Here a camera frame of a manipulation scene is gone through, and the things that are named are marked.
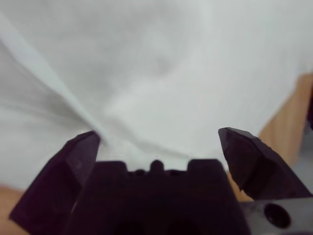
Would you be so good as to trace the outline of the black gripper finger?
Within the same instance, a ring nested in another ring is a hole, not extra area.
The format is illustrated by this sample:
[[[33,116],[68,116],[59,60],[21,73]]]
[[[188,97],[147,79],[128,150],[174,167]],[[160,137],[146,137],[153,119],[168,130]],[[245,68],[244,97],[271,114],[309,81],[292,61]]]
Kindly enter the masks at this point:
[[[61,233],[96,162],[100,137],[82,133],[43,167],[9,218],[28,233]]]
[[[253,200],[312,197],[278,153],[251,133],[225,127],[218,130],[233,181]]]

